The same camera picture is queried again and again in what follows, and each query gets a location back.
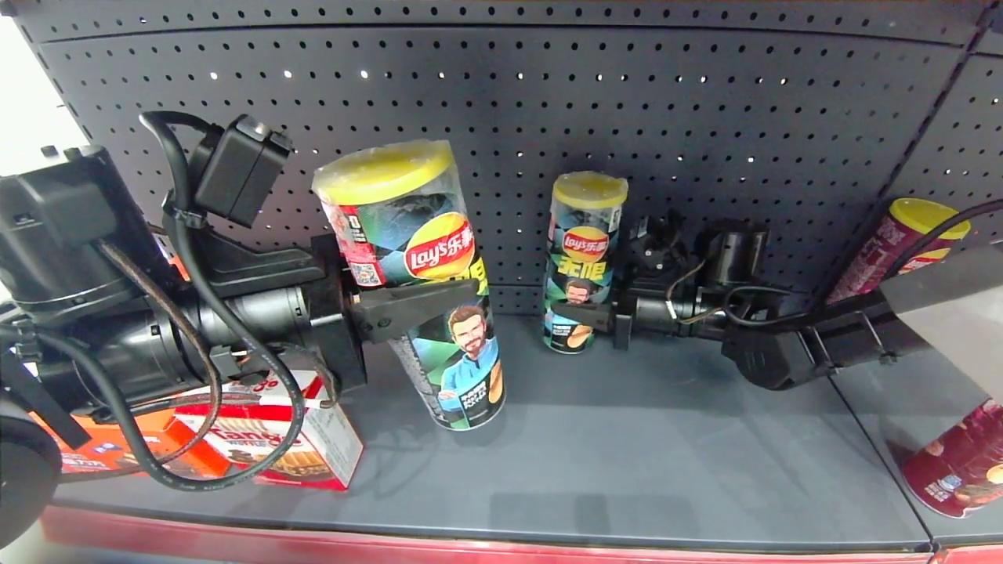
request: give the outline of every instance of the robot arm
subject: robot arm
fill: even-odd
[[[958,221],[971,217],[972,213],[962,212]],[[650,218],[642,221],[652,225]],[[669,229],[671,221],[657,225]],[[998,370],[1003,365],[1003,349],[998,346],[1003,342],[1003,244],[953,253],[907,276],[887,279],[868,294],[780,317],[776,298],[789,292],[764,286],[760,288],[772,291],[746,294],[749,297],[741,303],[735,299],[736,290],[755,282],[765,245],[760,231],[735,222],[712,225],[701,237],[718,242],[720,248],[715,252],[711,245],[698,251],[703,262],[692,278],[633,276],[638,264],[645,273],[669,271],[664,261],[672,253],[659,242],[675,246],[678,241],[677,235],[634,238],[628,247],[636,251],[633,247],[640,246],[644,259],[638,261],[633,258],[638,254],[632,253],[628,274],[611,304],[555,304],[555,311],[612,333],[614,346],[621,349],[629,346],[635,329],[720,341],[721,353],[735,362],[739,372],[767,389],[789,389],[871,360],[895,362],[899,356],[933,346],[988,393],[1003,396]],[[925,244],[918,242],[919,249]],[[644,252],[652,245],[658,249]],[[685,272],[685,268],[675,270]],[[686,323],[682,313],[705,317]]]

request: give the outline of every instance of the red chip can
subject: red chip can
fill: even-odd
[[[913,494],[962,518],[1003,497],[1003,406],[986,400],[902,465]]]
[[[866,294],[877,288],[888,268],[903,251],[957,213],[953,208],[918,198],[900,198],[892,202],[878,230],[847,267],[825,303]],[[899,274],[941,261],[971,229],[969,222],[951,228],[906,263]]]

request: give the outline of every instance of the can label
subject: can label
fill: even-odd
[[[325,210],[339,243],[355,246],[343,252],[360,286],[479,282],[477,299],[408,331],[417,357],[408,375],[419,380],[415,387],[440,426],[467,430],[490,419],[504,403],[505,384],[487,271],[459,195],[412,193]]]
[[[907,459],[902,474],[916,497],[948,517],[1003,497],[1003,406],[986,400]]]
[[[885,272],[892,266],[902,251],[923,237],[923,234],[907,227],[899,220],[886,214],[875,234],[864,244],[854,257],[847,271],[840,277],[835,287],[825,298],[825,303],[834,303],[859,294],[866,294],[881,284]],[[955,241],[936,239],[924,252],[913,257],[899,271],[911,272],[930,263],[939,262],[947,256]]]
[[[558,315],[551,304],[606,301],[613,281],[609,259],[617,244],[620,216],[620,206],[580,210],[552,200],[544,342],[554,350],[581,352],[595,338],[592,327]]]

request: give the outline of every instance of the green chip can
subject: green chip can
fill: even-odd
[[[544,342],[566,354],[595,339],[592,327],[554,312],[559,303],[604,303],[610,298],[627,181],[599,173],[562,175],[554,183],[544,278]]]
[[[480,282],[476,300],[390,345],[439,426],[465,431],[490,420],[505,402],[501,362],[487,273],[448,142],[347,155],[315,172],[313,190],[363,290]]]

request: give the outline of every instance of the snack box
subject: snack box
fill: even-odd
[[[292,370],[307,398],[303,430],[293,447],[255,480],[262,484],[284,484],[306,488],[345,491],[362,456],[362,441],[341,405],[319,407],[328,398],[322,380],[312,370]],[[205,393],[205,389],[193,393]],[[206,441],[240,468],[264,459],[286,436],[292,419],[285,387],[274,373],[259,384],[224,385],[224,392],[255,393],[257,405],[224,405]],[[178,407],[176,415],[189,429],[199,429],[209,405]]]
[[[91,437],[83,447],[74,451],[34,413],[32,416],[55,439],[62,454],[62,471],[65,473],[116,470],[138,464],[116,425],[98,425],[89,417],[74,416]],[[195,431],[175,418],[173,409],[139,415],[135,421],[146,445],[156,457],[174,453],[195,437]],[[165,466],[171,472],[185,478],[220,478],[227,475],[231,465],[206,441],[202,441]]]

